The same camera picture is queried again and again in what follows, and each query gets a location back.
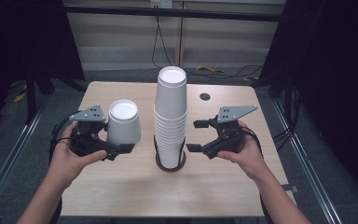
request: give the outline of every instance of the black cable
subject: black cable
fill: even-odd
[[[260,140],[258,140],[257,135],[250,128],[245,128],[245,129],[246,129],[246,131],[242,130],[242,132],[245,133],[245,134],[249,134],[254,138],[254,140],[257,143],[258,149],[260,150],[261,156],[263,156],[263,150],[261,149]],[[274,222],[272,221],[272,218],[269,215],[269,211],[267,210],[266,206],[264,205],[264,201],[263,201],[263,198],[261,197],[261,194],[260,194],[260,203],[261,203],[261,208],[263,210],[264,217],[266,218],[267,223],[268,224],[273,224]]]
[[[165,48],[164,38],[162,37],[161,29],[160,29],[160,27],[159,27],[159,19],[158,19],[158,17],[156,17],[156,18],[157,18],[157,29],[156,29],[156,34],[155,34],[155,43],[154,43],[154,46],[153,46],[152,63],[153,63],[153,65],[155,65],[157,68],[162,68],[162,67],[156,65],[156,63],[155,63],[155,61],[154,61],[154,56],[155,56],[155,53],[156,53],[156,45],[157,45],[157,36],[158,36],[158,33],[159,33],[159,36],[160,36],[161,42],[162,42],[162,47],[164,48],[165,57],[167,58],[168,63],[170,64],[170,66],[172,66],[171,61],[170,61],[170,58],[168,57],[167,48]]]
[[[243,77],[248,77],[254,73],[256,73],[258,70],[260,70],[262,67],[264,66],[264,64],[261,65],[245,65],[243,66],[235,75],[223,75],[223,74],[201,74],[201,73],[195,73],[195,72],[191,72],[188,70],[185,70],[188,76],[192,76],[192,77],[211,77],[211,78],[231,78],[231,77],[238,77],[241,73],[241,71],[246,68],[246,67],[257,67],[253,72],[249,73],[249,74],[245,74],[242,75]]]
[[[56,147],[57,143],[60,142],[62,139],[70,139],[71,138],[71,137],[64,137],[64,138],[61,138],[61,139],[57,140],[57,136],[60,133],[63,125],[69,120],[70,116],[76,114],[77,112],[78,111],[76,111],[75,113],[71,113],[69,116],[66,116],[65,119],[63,119],[59,125],[56,125],[54,127],[54,130],[53,130],[53,132],[51,134],[53,136],[52,136],[51,141],[50,141],[50,149],[48,151],[48,165],[50,165],[50,163],[51,163],[51,160],[53,158],[54,150],[55,150],[55,147]],[[60,201],[59,201],[59,203],[57,205],[57,208],[54,211],[53,217],[51,218],[51,221],[49,222],[50,224],[58,223],[58,220],[60,219],[60,215],[61,215],[61,210],[62,210],[62,197],[60,198]]]
[[[295,109],[296,109],[296,115],[295,115],[294,120],[293,121],[289,120],[290,126],[288,128],[286,128],[283,132],[281,132],[273,137],[274,142],[279,142],[284,139],[284,141],[281,143],[281,145],[279,147],[277,147],[277,151],[280,151],[283,148],[283,146],[292,137],[292,134],[295,131],[295,127],[296,127],[296,123],[297,123],[298,115],[299,115],[299,109],[301,106],[301,98],[297,91],[295,91],[295,98],[293,100],[293,104],[295,105]]]
[[[171,60],[170,58],[168,57],[168,53],[167,53],[167,49],[165,47],[165,42],[164,42],[164,38],[162,36],[162,32],[161,32],[161,28],[159,26],[159,19],[158,17],[157,18],[157,29],[156,29],[156,34],[155,34],[155,42],[154,42],[154,46],[153,46],[153,54],[152,54],[152,63],[153,65],[155,65],[157,68],[162,68],[160,66],[158,66],[156,64],[156,62],[154,61],[154,58],[155,58],[155,54],[156,54],[156,45],[157,45],[157,38],[158,38],[158,33],[159,33],[159,36],[161,38],[161,42],[162,42],[162,46],[164,48],[164,52],[165,52],[165,56],[168,60],[168,63],[170,64],[170,66],[172,66],[172,63],[171,63]],[[261,64],[261,65],[245,65],[243,66],[235,75],[227,75],[227,74],[201,74],[201,73],[195,73],[195,72],[191,72],[191,71],[188,71],[188,70],[185,70],[186,71],[186,74],[188,76],[199,76],[199,77],[211,77],[211,78],[231,78],[231,77],[237,77],[240,75],[241,71],[246,68],[246,67],[256,67],[256,69],[249,73],[249,74],[245,74],[245,75],[242,75],[243,77],[248,77],[254,73],[256,73],[258,70],[260,70],[262,67],[264,66],[264,64]]]
[[[165,48],[164,38],[162,37],[161,29],[159,28],[158,17],[157,17],[157,28],[158,28],[158,31],[159,31],[159,36],[161,37],[161,42],[162,42],[162,47],[164,48],[165,57],[167,57],[168,63],[170,64],[170,66],[172,66],[171,61],[170,61],[170,57],[168,57],[167,49]]]

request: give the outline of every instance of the metal rail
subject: metal rail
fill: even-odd
[[[31,122],[24,127],[19,139],[17,140],[15,146],[12,148],[9,156],[7,157],[7,160],[5,161],[4,165],[2,166],[2,168],[0,170],[0,195],[1,195],[2,191],[4,190],[4,188],[7,184],[8,178],[10,177],[10,174],[14,170],[14,168],[21,156],[21,153],[23,152],[26,144],[28,143],[28,140],[32,136],[34,129],[40,120],[42,112],[46,108],[48,99],[49,99],[49,96],[46,96],[45,99],[43,99],[41,106],[40,106],[39,110],[37,111],[36,115],[31,120]]]
[[[137,15],[137,16],[160,16],[179,18],[221,19],[236,21],[289,21],[305,22],[305,18],[285,17],[274,14],[251,14],[238,12],[202,11],[187,9],[148,8],[148,7],[101,7],[88,5],[41,5],[12,3],[9,9],[45,11],[52,13],[90,13],[90,14],[112,14],[112,15]]]
[[[285,115],[283,112],[283,107],[282,107],[281,103],[279,103],[278,101],[275,100],[274,106],[275,106],[275,109],[277,110],[277,113],[281,120],[283,128],[287,129],[289,127],[289,125],[286,122]],[[317,176],[316,171],[313,169],[312,163],[310,162],[305,149],[301,145],[301,142],[295,133],[292,133],[290,141],[291,141],[293,149],[295,150],[295,153],[298,157],[298,160],[301,164],[301,167],[303,168],[304,173],[310,182],[310,186],[312,187],[313,192],[315,193],[316,198],[318,199],[319,205],[322,207],[322,210],[324,211],[327,221],[329,223],[333,223],[333,224],[336,224],[336,223],[340,224],[341,220],[339,218],[337,209],[334,206],[334,204],[332,203],[326,190],[324,189],[324,186],[322,185],[322,182],[320,181],[319,177]]]

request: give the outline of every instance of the yellow object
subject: yellow object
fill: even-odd
[[[217,68],[206,67],[206,66],[202,66],[202,65],[197,66],[197,70],[201,70],[201,69],[206,69],[206,70],[208,70],[210,72],[215,72],[215,73],[224,73],[223,70],[219,70]]]
[[[27,93],[27,85],[24,85],[24,88],[20,91],[19,95],[17,95],[16,99],[14,99],[14,102],[18,102],[24,98],[25,93]]]

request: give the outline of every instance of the stack of paper cups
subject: stack of paper cups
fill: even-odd
[[[171,170],[183,166],[187,116],[186,72],[168,66],[158,74],[155,143],[158,163]]]

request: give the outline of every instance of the hand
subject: hand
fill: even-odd
[[[62,133],[62,138],[71,137],[77,123],[72,123]],[[71,186],[84,167],[106,157],[106,151],[100,150],[84,157],[77,156],[71,150],[70,139],[62,139],[57,143],[48,169],[47,178],[57,187],[67,189]]]
[[[244,131],[249,131],[248,126],[242,121],[238,123]],[[261,155],[257,142],[249,134],[243,135],[243,141],[239,145],[238,153],[231,151],[220,151],[219,158],[237,163],[240,168],[253,180],[269,170]]]

